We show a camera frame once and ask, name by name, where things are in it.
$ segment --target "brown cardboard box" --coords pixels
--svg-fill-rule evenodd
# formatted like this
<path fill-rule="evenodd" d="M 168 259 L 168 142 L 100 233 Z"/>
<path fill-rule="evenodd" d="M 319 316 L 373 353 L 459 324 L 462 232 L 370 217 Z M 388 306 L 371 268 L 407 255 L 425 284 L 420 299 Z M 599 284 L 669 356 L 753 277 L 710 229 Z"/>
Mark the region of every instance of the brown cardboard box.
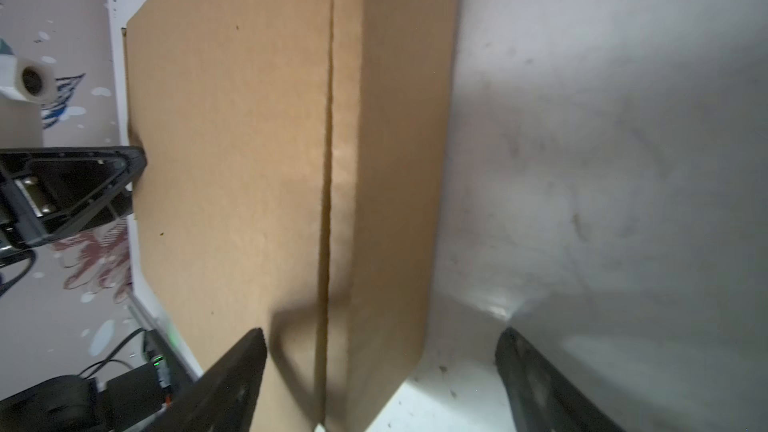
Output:
<path fill-rule="evenodd" d="M 148 0 L 141 266 L 207 368 L 263 327 L 253 430 L 362 431 L 420 359 L 457 0 Z"/>

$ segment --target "white spot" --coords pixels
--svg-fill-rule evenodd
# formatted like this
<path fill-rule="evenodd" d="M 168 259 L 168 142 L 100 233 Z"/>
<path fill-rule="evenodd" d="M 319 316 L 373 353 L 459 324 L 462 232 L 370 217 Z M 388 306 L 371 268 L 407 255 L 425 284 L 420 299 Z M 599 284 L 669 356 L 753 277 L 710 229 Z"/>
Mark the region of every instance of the white spot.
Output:
<path fill-rule="evenodd" d="M 83 107 L 67 107 L 67 115 L 69 116 L 82 116 L 87 110 Z"/>
<path fill-rule="evenodd" d="M 94 334 L 94 340 L 91 342 L 91 347 L 88 348 L 88 353 L 92 357 L 99 355 L 101 351 L 104 350 L 105 347 L 107 347 L 107 345 L 109 344 L 109 341 L 112 340 L 113 334 L 114 334 L 114 321 L 110 319 L 104 322 Z"/>
<path fill-rule="evenodd" d="M 95 96 L 104 96 L 104 97 L 112 96 L 112 91 L 107 87 L 96 87 L 91 91 L 91 93 Z"/>

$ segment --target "cardboard box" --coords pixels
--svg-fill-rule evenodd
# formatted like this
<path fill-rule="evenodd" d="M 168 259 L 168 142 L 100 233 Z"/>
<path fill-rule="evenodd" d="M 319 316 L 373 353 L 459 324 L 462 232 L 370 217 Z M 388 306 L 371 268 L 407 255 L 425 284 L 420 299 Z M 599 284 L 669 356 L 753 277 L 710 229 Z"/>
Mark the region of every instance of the cardboard box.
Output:
<path fill-rule="evenodd" d="M 253 430 L 361 431 L 425 335 L 457 0 L 148 0 L 141 267 L 203 368 L 263 327 Z"/>

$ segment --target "white roll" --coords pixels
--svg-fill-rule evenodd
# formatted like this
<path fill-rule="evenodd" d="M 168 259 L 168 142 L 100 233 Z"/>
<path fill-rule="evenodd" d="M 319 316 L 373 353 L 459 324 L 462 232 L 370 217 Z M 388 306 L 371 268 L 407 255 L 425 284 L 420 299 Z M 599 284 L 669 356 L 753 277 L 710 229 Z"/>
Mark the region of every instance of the white roll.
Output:
<path fill-rule="evenodd" d="M 0 55 L 0 93 L 10 100 L 50 103 L 56 98 L 53 69 L 23 57 Z"/>

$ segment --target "black cable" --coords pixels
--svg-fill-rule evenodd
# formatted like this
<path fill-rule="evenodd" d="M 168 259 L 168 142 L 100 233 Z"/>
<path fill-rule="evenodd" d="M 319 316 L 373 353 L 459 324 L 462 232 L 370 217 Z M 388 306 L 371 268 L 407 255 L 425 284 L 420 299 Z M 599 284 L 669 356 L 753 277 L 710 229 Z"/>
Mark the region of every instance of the black cable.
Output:
<path fill-rule="evenodd" d="M 87 367 L 86 367 L 86 368 L 85 368 L 85 369 L 84 369 L 84 370 L 83 370 L 83 371 L 80 373 L 80 375 L 82 375 L 82 374 L 83 374 L 83 372 L 85 372 L 86 370 L 88 370 L 88 369 L 90 369 L 90 368 L 92 368 L 92 367 L 96 367 L 97 365 L 100 365 L 100 364 L 104 364 L 104 365 L 106 365 L 106 364 L 108 364 L 109 362 L 117 362 L 118 364 L 122 364 L 122 365 L 124 365 L 125 367 L 127 367 L 127 368 L 128 368 L 128 369 L 130 369 L 130 370 L 133 370 L 133 369 L 134 369 L 134 366 L 133 366 L 133 365 L 130 365 L 130 364 L 129 364 L 128 362 L 126 362 L 125 360 L 120 360 L 120 359 L 109 359 L 109 360 L 100 360 L 99 362 L 96 362 L 95 364 L 91 364 L 91 365 L 87 366 Z"/>
<path fill-rule="evenodd" d="M 29 263 L 26 267 L 24 267 L 24 270 L 19 273 L 19 275 L 16 275 L 14 278 L 12 278 L 10 281 L 6 282 L 5 284 L 0 285 L 0 297 L 7 292 L 11 287 L 16 285 L 16 282 L 22 280 L 24 276 L 29 273 L 30 270 L 32 270 L 32 266 L 34 263 L 38 260 L 38 255 L 34 250 L 28 249 L 23 252 L 20 252 L 19 254 L 16 254 L 10 258 L 6 258 L 4 261 L 0 262 L 0 268 L 5 267 L 6 265 L 15 264 L 16 262 L 20 262 L 24 260 L 25 258 L 29 259 Z"/>
<path fill-rule="evenodd" d="M 88 379 L 88 378 L 91 378 L 91 377 L 93 377 L 93 375 L 94 375 L 96 372 L 99 372 L 99 371 L 100 371 L 102 368 L 104 368 L 104 366 L 105 366 L 105 365 L 107 365 L 107 363 L 108 363 L 108 362 L 109 362 L 109 361 L 110 361 L 112 358 L 114 358 L 114 356 L 115 356 L 115 355 L 117 355 L 117 354 L 118 354 L 118 352 L 119 352 L 119 351 L 120 351 L 120 350 L 121 350 L 123 347 L 125 347 L 125 345 L 126 345 L 128 342 L 130 342 L 130 340 L 131 340 L 132 338 L 136 337 L 136 336 L 137 336 L 137 335 L 139 335 L 141 332 L 146 332 L 146 331 L 145 331 L 143 328 L 139 327 L 139 328 L 138 328 L 138 329 L 136 329 L 135 331 L 133 331 L 133 332 L 129 333 L 129 334 L 128 334 L 128 336 L 127 336 L 126 338 L 124 338 L 124 339 L 123 339 L 123 341 L 121 341 L 121 342 L 120 342 L 120 344 L 118 344 L 118 346 L 117 346 L 116 348 L 112 349 L 112 351 L 109 353 L 109 355 L 107 355 L 107 357 L 105 357 L 105 358 L 104 358 L 104 360 L 102 360 L 102 361 L 101 361 L 101 365 L 99 365 L 98 367 L 96 367 L 96 369 L 94 369 L 94 371 L 93 371 L 93 372 L 91 372 L 90 374 L 88 374 L 88 375 L 87 375 L 85 378 L 86 378 L 86 379 Z M 78 375 L 82 375 L 82 374 L 83 374 L 83 372 L 85 372 L 86 370 L 90 369 L 91 367 L 86 367 L 86 368 L 85 368 L 85 369 L 83 369 L 83 370 L 82 370 L 82 372 L 81 372 L 80 374 L 78 374 Z"/>

